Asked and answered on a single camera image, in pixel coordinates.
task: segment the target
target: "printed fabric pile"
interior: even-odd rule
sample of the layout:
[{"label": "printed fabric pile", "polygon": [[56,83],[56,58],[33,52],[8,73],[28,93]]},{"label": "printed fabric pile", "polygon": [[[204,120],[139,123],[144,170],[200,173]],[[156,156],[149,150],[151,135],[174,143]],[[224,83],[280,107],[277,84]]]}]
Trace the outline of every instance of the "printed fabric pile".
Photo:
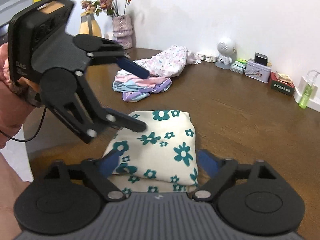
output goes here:
[{"label": "printed fabric pile", "polygon": [[171,77],[180,75],[186,64],[200,62],[200,58],[188,52],[186,47],[172,46],[151,59],[135,61],[150,72],[150,77],[141,79],[125,70],[120,70],[115,76],[112,89],[122,92],[124,101],[137,102],[150,96],[150,93],[167,91],[172,84]]},{"label": "printed fabric pile", "polygon": [[[122,192],[185,192],[198,186],[196,131],[189,113],[178,110],[136,111],[130,114],[147,124],[143,132],[123,128],[105,154],[119,151],[109,180]],[[100,172],[110,170],[110,162]]]}]

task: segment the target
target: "floral fabric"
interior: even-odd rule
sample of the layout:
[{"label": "floral fabric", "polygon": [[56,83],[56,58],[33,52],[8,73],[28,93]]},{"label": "floral fabric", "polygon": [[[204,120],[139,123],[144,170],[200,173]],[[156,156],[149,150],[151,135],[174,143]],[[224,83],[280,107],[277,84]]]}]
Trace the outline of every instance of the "floral fabric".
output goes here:
[{"label": "floral fabric", "polygon": [[132,192],[191,192],[196,189],[195,186],[181,185],[180,181],[174,177],[171,183],[156,179],[142,179],[132,175],[111,175],[108,179],[127,196]]},{"label": "floral fabric", "polygon": [[[176,77],[181,74],[186,64],[197,64],[201,60],[199,56],[183,46],[171,46],[152,58],[136,60],[135,63],[150,71],[158,77]],[[120,70],[118,75],[128,75],[129,72]]]},{"label": "floral fabric", "polygon": [[[134,177],[141,181],[171,183],[171,191],[197,185],[196,132],[189,114],[179,110],[156,110],[133,112],[130,116],[145,122],[147,129],[144,132],[119,130],[105,151],[105,155],[112,149],[121,153],[113,174],[129,173],[131,184],[137,181]],[[157,187],[152,183],[146,186],[145,192],[154,192]]]}]

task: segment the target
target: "pink rose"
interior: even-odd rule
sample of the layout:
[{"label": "pink rose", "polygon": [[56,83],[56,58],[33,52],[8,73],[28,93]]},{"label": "pink rose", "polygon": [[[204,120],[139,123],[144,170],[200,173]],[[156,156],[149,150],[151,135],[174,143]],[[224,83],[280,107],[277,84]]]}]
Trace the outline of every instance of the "pink rose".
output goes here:
[{"label": "pink rose", "polygon": [[91,4],[91,1],[81,1],[81,6],[83,9],[87,8]]},{"label": "pink rose", "polygon": [[110,9],[112,6],[112,0],[99,0],[100,1],[100,7],[102,9]]}]

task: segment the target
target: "purple vase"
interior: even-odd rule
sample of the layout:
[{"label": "purple vase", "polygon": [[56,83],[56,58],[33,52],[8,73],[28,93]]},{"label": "purple vase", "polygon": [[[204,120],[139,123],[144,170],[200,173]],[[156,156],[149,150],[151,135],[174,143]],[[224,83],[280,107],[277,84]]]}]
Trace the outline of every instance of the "purple vase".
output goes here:
[{"label": "purple vase", "polygon": [[131,18],[129,15],[118,16],[112,18],[113,36],[125,49],[132,48],[133,28],[131,25]]}]

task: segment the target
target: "white cloth with teal flowers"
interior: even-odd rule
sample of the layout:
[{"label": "white cloth with teal flowers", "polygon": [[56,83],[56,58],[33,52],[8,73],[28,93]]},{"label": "white cloth with teal flowers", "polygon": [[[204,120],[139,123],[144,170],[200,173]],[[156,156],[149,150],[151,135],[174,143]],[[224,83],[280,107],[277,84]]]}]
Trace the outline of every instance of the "white cloth with teal flowers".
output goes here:
[{"label": "white cloth with teal flowers", "polygon": [[165,193],[165,192],[191,192],[195,186],[179,184],[178,176],[172,178],[173,182],[163,182],[156,179],[143,179],[132,175],[111,175],[108,178],[123,193],[130,195],[131,192]]},{"label": "white cloth with teal flowers", "polygon": [[[127,172],[131,180],[164,181],[170,183],[168,188],[171,191],[185,191],[183,186],[197,186],[196,133],[189,113],[178,110],[137,111],[130,116],[145,122],[147,129],[144,132],[132,132],[126,128],[119,130],[104,153],[106,155],[112,149],[122,152],[113,174]],[[145,185],[145,192],[149,186],[156,187],[149,180]]]}]

